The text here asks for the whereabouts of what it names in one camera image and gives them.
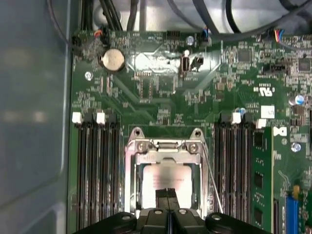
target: memory chip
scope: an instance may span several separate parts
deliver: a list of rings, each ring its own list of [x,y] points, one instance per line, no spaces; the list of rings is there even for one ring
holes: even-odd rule
[[[254,174],[253,180],[254,180],[255,186],[262,189],[262,187],[263,187],[263,176],[256,172]]]
[[[261,132],[254,133],[253,143],[256,147],[262,147],[263,146],[263,133]]]
[[[299,72],[309,72],[311,70],[311,62],[308,58],[298,59],[298,71]]]
[[[238,61],[239,62],[250,62],[251,61],[251,51],[250,50],[239,50],[238,51]]]
[[[262,225],[262,211],[259,210],[258,208],[255,208],[255,209],[254,209],[253,216],[254,216],[254,220],[255,220],[259,225]]]

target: black ram slot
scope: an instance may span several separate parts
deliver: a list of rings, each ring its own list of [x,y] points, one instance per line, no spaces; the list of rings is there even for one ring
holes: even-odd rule
[[[113,171],[112,171],[112,211],[113,214],[118,213],[119,207],[119,128],[115,125],[112,127],[112,163],[113,163]]]
[[[250,222],[250,167],[253,125],[214,125],[214,175],[224,213]],[[219,211],[215,200],[214,211]]]
[[[100,220],[107,218],[107,206],[108,206],[108,185],[109,185],[109,131],[108,128],[102,128],[101,132],[101,149],[100,149],[100,181],[99,181],[99,199],[100,199]]]
[[[98,127],[93,124],[89,128],[88,138],[88,225],[92,225],[96,220],[96,187],[97,187],[97,143],[98,143]]]
[[[77,174],[77,230],[85,227],[85,188],[86,188],[86,145],[87,128],[79,126],[78,130],[78,174]]]

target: colored wires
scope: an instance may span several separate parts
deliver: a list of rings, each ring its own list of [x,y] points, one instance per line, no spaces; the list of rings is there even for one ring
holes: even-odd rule
[[[283,38],[283,34],[284,34],[285,30],[284,29],[275,29],[274,30],[274,36],[275,36],[275,41],[277,43],[279,43],[281,46],[287,48],[287,49],[290,49],[290,50],[294,50],[294,51],[309,51],[309,50],[312,50],[311,47],[308,47],[308,48],[298,48],[298,47],[294,47],[292,45],[289,45],[287,44],[286,42],[284,42],[282,40]]]
[[[278,42],[278,43],[281,42],[282,36],[283,36],[283,34],[284,34],[284,31],[285,31],[284,29],[282,29],[282,30],[275,29],[275,30],[274,30],[274,35],[275,35],[275,41],[276,41],[276,42]]]

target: mounting screw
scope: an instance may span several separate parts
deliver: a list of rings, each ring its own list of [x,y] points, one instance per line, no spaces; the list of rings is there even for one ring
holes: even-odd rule
[[[181,215],[185,215],[185,214],[186,214],[186,210],[179,210],[179,213],[180,213]]]
[[[84,74],[84,77],[86,78],[87,81],[90,81],[93,78],[93,74],[91,72],[86,72]]]
[[[198,146],[194,143],[190,146],[191,153],[196,153],[198,150]]]
[[[217,221],[221,219],[221,217],[218,216],[217,214],[212,215],[211,218],[213,218],[214,220],[217,220]]]

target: black cable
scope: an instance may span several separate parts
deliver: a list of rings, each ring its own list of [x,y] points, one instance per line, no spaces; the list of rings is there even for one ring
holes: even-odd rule
[[[118,31],[123,31],[122,26],[121,26],[121,23],[120,23],[120,19],[119,19],[119,17],[118,17],[116,8],[115,8],[115,6],[114,6],[112,0],[104,0],[104,1],[106,1],[108,10],[109,10],[110,13],[111,13],[112,20],[113,20],[113,23],[114,23],[114,25],[115,25],[115,28],[116,28]]]
[[[99,3],[101,4],[101,7],[103,9],[103,13],[106,17],[109,29],[116,30],[111,13],[108,10],[105,0],[99,0]]]
[[[216,28],[213,19],[210,17],[204,1],[193,0],[193,4],[196,8],[196,11],[199,13],[199,16],[204,21],[210,32],[214,35],[219,34],[219,30]]]
[[[54,26],[56,32],[58,33],[59,38],[61,38],[67,44],[67,46],[70,49],[72,49],[72,50],[83,50],[83,49],[86,49],[93,42],[94,38],[92,38],[92,40],[86,42],[82,46],[76,46],[76,45],[72,44],[71,41],[67,39],[67,37],[62,32],[62,30],[61,30],[61,28],[59,26],[59,23],[58,23],[58,21],[57,21],[57,19],[55,17],[54,10],[53,10],[53,7],[52,7],[52,0],[46,0],[46,2],[47,2],[47,6],[48,6],[50,19],[51,19],[51,21],[53,23],[53,26]]]
[[[289,0],[279,0],[279,2],[288,11],[292,11],[298,8],[297,5],[293,5]],[[303,10],[298,13],[298,16],[307,22],[307,25],[309,26],[310,29],[310,33],[312,33],[312,15],[308,11]]]
[[[302,5],[300,5],[297,9],[292,10],[291,12],[285,14],[281,18],[264,25],[260,28],[244,32],[244,33],[237,33],[237,34],[223,34],[223,33],[214,33],[216,31],[216,27],[207,11],[206,5],[203,0],[193,0],[193,3],[201,16],[202,20],[205,22],[207,27],[210,29],[210,31],[214,34],[213,37],[217,40],[223,40],[223,41],[237,41],[237,40],[244,40],[245,38],[251,37],[253,35],[261,34],[271,28],[275,28],[279,24],[291,19],[293,16],[297,15],[299,12],[307,8],[309,5],[312,4],[312,0],[307,0]]]
[[[232,0],[225,0],[225,14],[226,18],[229,22],[229,25],[234,33],[241,33],[238,29],[237,24],[235,23],[233,13],[232,13]]]
[[[177,5],[175,4],[174,0],[167,0],[171,10],[184,22],[186,22],[189,26],[191,26],[194,29],[197,30],[202,30],[203,27],[199,27],[198,25],[194,24],[193,22],[191,22],[177,7]]]
[[[130,15],[127,23],[127,31],[133,31],[135,27],[135,22],[137,18],[137,5],[138,0],[131,0]]]

